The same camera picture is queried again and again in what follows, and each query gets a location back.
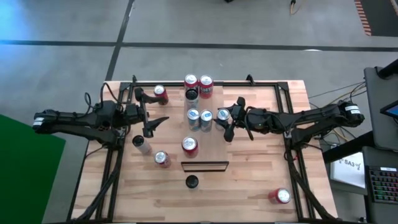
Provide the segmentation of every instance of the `green backdrop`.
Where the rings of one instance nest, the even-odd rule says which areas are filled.
[[[0,223],[42,223],[65,140],[3,115],[0,140]]]

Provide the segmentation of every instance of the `soda can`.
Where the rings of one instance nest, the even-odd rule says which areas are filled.
[[[229,119],[229,111],[224,108],[219,109],[217,112],[217,119],[220,121],[227,121]],[[224,131],[224,128],[219,124],[216,124],[216,129],[219,131]]]
[[[196,75],[194,75],[194,74],[186,75],[185,79],[184,79],[184,87],[185,87],[185,91],[187,91],[189,89],[194,89],[194,90],[198,91],[199,80],[196,77]]]
[[[137,135],[132,139],[132,144],[144,155],[148,155],[152,152],[152,146],[149,142],[144,139],[143,136]]]
[[[191,89],[185,92],[185,103],[188,110],[191,108],[198,108],[199,94],[197,90]]]
[[[200,115],[196,109],[190,109],[187,113],[188,125],[191,131],[198,131],[200,129]]]
[[[273,204],[288,203],[290,201],[290,193],[285,188],[278,188],[268,193],[268,199]]]
[[[200,129],[203,132],[210,132],[213,124],[213,113],[210,110],[203,110],[200,114]]]
[[[209,75],[200,77],[199,95],[204,99],[208,99],[213,94],[213,78]]]
[[[171,166],[172,161],[165,151],[159,151],[155,154],[155,163],[161,168],[168,168]]]
[[[198,141],[193,137],[186,137],[182,143],[182,150],[188,158],[194,158],[198,155],[199,147]]]
[[[160,96],[165,98],[164,102],[159,102],[160,105],[166,105],[169,102],[169,96],[167,96],[166,88],[162,85],[157,85],[154,88],[155,96]]]

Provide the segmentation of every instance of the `keyboard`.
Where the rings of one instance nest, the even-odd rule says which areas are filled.
[[[368,167],[373,202],[398,204],[398,169]]]

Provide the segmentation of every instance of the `can lid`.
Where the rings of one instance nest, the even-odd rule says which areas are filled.
[[[290,193],[287,189],[279,189],[278,198],[281,202],[287,203],[290,201]]]
[[[197,176],[195,175],[189,175],[187,177],[187,179],[185,180],[185,184],[187,185],[187,187],[194,189],[195,187],[198,186],[199,184],[199,179]]]
[[[211,119],[213,119],[213,114],[209,110],[204,110],[201,112],[200,118],[204,121],[211,121]]]
[[[155,86],[154,92],[155,92],[155,94],[162,94],[164,92],[164,86],[162,86],[162,85]]]
[[[229,118],[229,111],[227,109],[220,109],[217,112],[217,118],[223,121],[228,120]]]
[[[188,110],[187,116],[189,119],[198,119],[199,111],[196,109],[190,109],[190,110]]]
[[[196,146],[197,146],[197,141],[193,137],[186,137],[182,141],[182,147],[185,150],[192,150],[192,149],[196,148]]]
[[[200,83],[204,85],[210,85],[213,82],[213,79],[209,75],[203,75],[200,77]]]
[[[164,161],[166,161],[166,152],[164,151],[159,151],[156,152],[155,154],[155,162],[157,163],[163,163]]]
[[[198,81],[198,78],[194,74],[188,74],[188,75],[185,76],[185,81],[188,84],[194,84],[194,83],[196,83]]]
[[[132,139],[132,144],[134,146],[141,146],[143,143],[144,137],[142,137],[141,135],[134,136],[134,138]]]
[[[194,89],[190,89],[190,90],[187,90],[187,91],[185,92],[185,97],[186,97],[188,100],[195,100],[195,99],[198,98],[198,96],[199,96],[198,91],[197,91],[197,90],[194,90]]]

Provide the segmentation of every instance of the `black floor line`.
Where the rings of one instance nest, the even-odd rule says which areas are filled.
[[[183,44],[125,42],[122,47],[165,49],[243,49],[243,50],[321,50],[337,52],[398,52],[398,47],[334,47],[305,45],[255,45],[255,44]]]
[[[134,3],[134,0],[129,0],[129,3],[127,4],[126,12],[124,13],[122,26],[120,27],[118,40],[116,42],[115,48],[113,49],[112,58],[109,63],[108,71],[106,72],[105,81],[112,80],[114,69],[116,68],[116,63],[118,62],[120,49],[123,44],[123,38],[126,33],[127,25],[129,24],[130,12],[131,12],[133,3]]]
[[[113,47],[116,45],[116,42],[51,41],[51,40],[0,40],[0,45]]]

